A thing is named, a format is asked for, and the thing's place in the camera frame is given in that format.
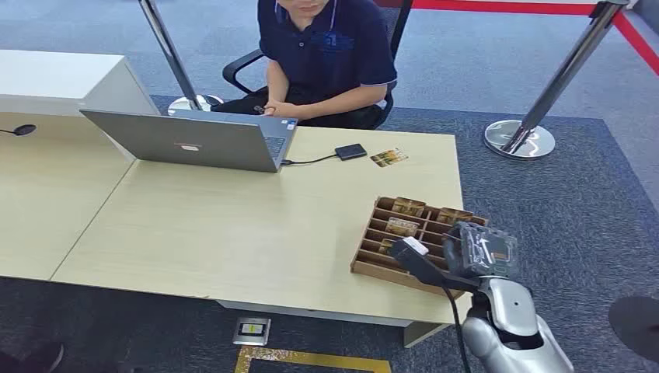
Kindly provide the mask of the person's left hand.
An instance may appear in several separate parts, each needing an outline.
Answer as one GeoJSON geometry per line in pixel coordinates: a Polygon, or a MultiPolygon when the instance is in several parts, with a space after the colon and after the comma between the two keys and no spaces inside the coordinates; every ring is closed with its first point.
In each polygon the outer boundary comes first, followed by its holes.
{"type": "Polygon", "coordinates": [[[271,99],[263,107],[263,116],[297,118],[298,107],[291,103],[271,99]]]}

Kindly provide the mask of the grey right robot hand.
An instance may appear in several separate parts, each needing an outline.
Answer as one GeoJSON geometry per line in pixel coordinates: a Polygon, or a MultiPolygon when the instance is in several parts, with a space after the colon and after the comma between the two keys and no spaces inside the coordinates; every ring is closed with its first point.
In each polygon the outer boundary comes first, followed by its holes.
{"type": "Polygon", "coordinates": [[[517,268],[518,240],[473,222],[453,225],[445,234],[443,250],[449,271],[464,278],[509,277],[517,268]]]}

